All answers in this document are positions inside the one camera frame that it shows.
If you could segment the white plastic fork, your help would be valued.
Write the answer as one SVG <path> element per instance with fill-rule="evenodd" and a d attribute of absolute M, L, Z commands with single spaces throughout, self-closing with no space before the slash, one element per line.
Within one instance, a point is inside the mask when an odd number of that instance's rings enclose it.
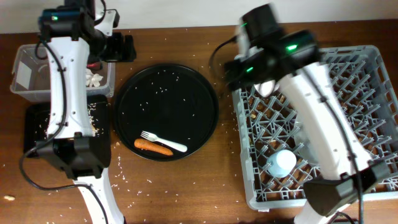
<path fill-rule="evenodd" d="M 143 131 L 141 132 L 141 137 L 143 137 L 144 139 L 151 141 L 151 142 L 159 142 L 162 144 L 165 144 L 166 146 L 169 146 L 173 149 L 176 149 L 177 151 L 180 152 L 187 152 L 187 146 L 177 143 L 177 142 L 173 142 L 173 141 L 169 141 L 166 139 L 162 139 L 160 137 L 158 137 L 157 135 L 153 134 L 153 133 L 149 133 L 147 131 Z"/>

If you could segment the black rectangular tray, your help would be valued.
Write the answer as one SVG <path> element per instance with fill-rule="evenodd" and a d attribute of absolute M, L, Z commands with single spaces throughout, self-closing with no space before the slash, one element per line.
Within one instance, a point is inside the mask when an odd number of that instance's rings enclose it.
<path fill-rule="evenodd" d="M 108 101 L 104 95 L 94 95 L 87 98 L 87 103 L 94 103 L 95 127 L 98 128 L 97 136 L 94 137 L 94 151 L 100 160 L 111 158 L 110 140 L 110 118 Z M 50 120 L 50 103 L 39 103 L 27 108 L 24 126 L 24 149 L 27 152 L 32 149 L 38 141 L 47 138 L 47 128 Z"/>

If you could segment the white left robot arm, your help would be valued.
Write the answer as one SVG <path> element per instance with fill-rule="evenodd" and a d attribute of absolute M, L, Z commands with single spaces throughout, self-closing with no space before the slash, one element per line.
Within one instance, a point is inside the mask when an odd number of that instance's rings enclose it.
<path fill-rule="evenodd" d="M 93 223 L 126 221 L 109 181 L 111 147 L 93 134 L 86 93 L 89 64 L 136 58 L 132 37 L 114 32 L 118 23 L 117 10 L 98 12 L 94 0 L 65 1 L 39 17 L 39 43 L 46 49 L 50 67 L 50 121 L 47 138 L 29 153 L 72 180 Z"/>

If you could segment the round black tray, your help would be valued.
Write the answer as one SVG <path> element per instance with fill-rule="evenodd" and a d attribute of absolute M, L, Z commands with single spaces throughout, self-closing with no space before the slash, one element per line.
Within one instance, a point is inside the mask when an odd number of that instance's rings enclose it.
<path fill-rule="evenodd" d="M 178 64 L 157 64 L 137 72 L 114 99 L 113 126 L 133 153 L 153 161 L 176 161 L 199 150 L 211 138 L 219 104 L 211 83 L 198 71 Z M 183 144 L 171 156 L 134 145 L 141 132 Z"/>

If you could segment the grey dishwasher rack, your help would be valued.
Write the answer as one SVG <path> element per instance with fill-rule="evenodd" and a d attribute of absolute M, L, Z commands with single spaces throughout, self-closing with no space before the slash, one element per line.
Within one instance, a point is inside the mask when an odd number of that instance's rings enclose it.
<path fill-rule="evenodd" d="M 360 143 L 374 160 L 385 160 L 390 176 L 364 196 L 365 200 L 397 198 L 397 97 L 382 56 L 373 45 L 322 50 L 331 82 L 346 117 Z M 241 144 L 241 166 L 248 206 L 258 212 L 304 205 L 302 185 L 320 175 L 298 153 L 294 127 L 297 112 L 283 94 L 261 97 L 253 87 L 233 92 Z M 277 178 L 268 172 L 268 158 L 283 149 L 297 163 L 290 174 Z"/>

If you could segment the light blue plastic cup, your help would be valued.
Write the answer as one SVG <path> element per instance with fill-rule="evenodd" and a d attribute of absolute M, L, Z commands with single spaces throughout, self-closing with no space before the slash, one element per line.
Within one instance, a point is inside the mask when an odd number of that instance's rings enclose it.
<path fill-rule="evenodd" d="M 293 152 L 283 149 L 271 155 L 267 163 L 270 165 L 268 172 L 271 176 L 283 178 L 288 176 L 295 167 L 297 158 Z"/>

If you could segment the rice and peanut pile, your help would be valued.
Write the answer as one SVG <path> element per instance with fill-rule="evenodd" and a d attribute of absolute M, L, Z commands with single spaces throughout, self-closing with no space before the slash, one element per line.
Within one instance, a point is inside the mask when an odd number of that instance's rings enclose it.
<path fill-rule="evenodd" d="M 96 110 L 96 105 L 94 103 L 88 104 L 88 116 L 91 124 L 91 129 L 93 132 L 93 137 L 97 136 L 98 128 L 95 127 L 96 118 L 94 118 L 94 112 Z"/>

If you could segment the grey round plate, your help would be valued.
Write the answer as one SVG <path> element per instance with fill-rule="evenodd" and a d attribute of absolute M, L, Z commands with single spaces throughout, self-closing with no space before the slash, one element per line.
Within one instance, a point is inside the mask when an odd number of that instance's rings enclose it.
<path fill-rule="evenodd" d="M 294 135 L 294 142 L 296 145 L 303 144 L 303 147 L 298 150 L 300 156 L 306 160 L 309 164 L 316 165 L 318 164 L 318 158 L 315 154 L 315 151 L 310 143 L 310 140 L 307 136 L 307 132 L 305 131 L 303 120 L 300 115 L 297 115 L 294 123 L 294 127 L 298 128 L 298 131 Z"/>

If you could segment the pink bowl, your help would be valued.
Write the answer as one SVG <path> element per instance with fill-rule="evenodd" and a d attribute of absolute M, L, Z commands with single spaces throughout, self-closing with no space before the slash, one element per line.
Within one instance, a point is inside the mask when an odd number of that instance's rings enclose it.
<path fill-rule="evenodd" d="M 268 97 L 269 95 L 273 94 L 273 92 L 279 89 L 279 84 L 273 80 L 264 83 L 254 84 L 254 87 L 262 97 Z"/>

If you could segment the orange carrot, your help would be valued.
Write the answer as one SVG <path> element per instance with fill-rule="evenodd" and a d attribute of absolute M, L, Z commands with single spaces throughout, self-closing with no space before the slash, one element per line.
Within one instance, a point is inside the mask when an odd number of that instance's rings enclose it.
<path fill-rule="evenodd" d="M 163 154 L 165 156 L 173 155 L 173 152 L 170 149 L 167 149 L 166 147 L 157 145 L 157 144 L 150 142 L 146 139 L 136 139 L 134 141 L 134 146 L 139 149 L 157 152 L 157 153 Z"/>

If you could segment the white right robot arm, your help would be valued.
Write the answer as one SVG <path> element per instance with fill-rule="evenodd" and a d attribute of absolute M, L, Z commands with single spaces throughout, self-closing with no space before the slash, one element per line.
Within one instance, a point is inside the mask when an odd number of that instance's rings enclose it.
<path fill-rule="evenodd" d="M 321 175 L 303 185 L 307 201 L 295 223 L 329 223 L 389 177 L 383 160 L 372 161 L 349 125 L 330 82 L 328 67 L 308 30 L 287 34 L 269 4 L 245 13 L 235 40 L 240 58 L 224 66 L 237 90 L 273 81 L 302 117 Z"/>

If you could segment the white tissue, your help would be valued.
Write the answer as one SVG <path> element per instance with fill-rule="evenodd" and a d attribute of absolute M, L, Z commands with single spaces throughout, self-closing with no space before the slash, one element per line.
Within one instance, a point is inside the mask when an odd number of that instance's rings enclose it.
<path fill-rule="evenodd" d="M 86 69 L 86 86 L 87 87 L 99 87 L 103 76 L 93 73 L 90 69 Z"/>

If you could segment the clear plastic bin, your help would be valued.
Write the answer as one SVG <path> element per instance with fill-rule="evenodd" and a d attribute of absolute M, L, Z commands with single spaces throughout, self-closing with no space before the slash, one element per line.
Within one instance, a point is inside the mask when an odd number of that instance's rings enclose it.
<path fill-rule="evenodd" d="M 87 87 L 87 95 L 114 95 L 116 66 L 114 63 L 102 62 L 99 68 L 92 68 L 94 74 L 103 78 L 98 86 Z M 12 70 L 14 79 L 10 85 L 12 93 L 33 103 L 50 101 L 50 71 L 47 60 L 35 56 L 35 45 L 22 45 L 18 48 Z"/>

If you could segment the peanut on table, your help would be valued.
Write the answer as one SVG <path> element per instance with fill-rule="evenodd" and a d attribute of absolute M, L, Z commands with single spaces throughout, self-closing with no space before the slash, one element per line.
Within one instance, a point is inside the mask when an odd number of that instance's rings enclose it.
<path fill-rule="evenodd" d="M 4 199 L 8 200 L 8 201 L 13 201 L 15 200 L 15 197 L 11 196 L 11 195 L 5 195 Z"/>

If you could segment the red snack wrapper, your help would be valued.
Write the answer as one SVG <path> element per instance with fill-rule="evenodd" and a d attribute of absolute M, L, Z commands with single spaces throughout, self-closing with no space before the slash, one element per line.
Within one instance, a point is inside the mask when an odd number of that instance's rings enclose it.
<path fill-rule="evenodd" d="M 101 62 L 91 63 L 86 66 L 90 70 L 102 70 L 103 65 Z"/>

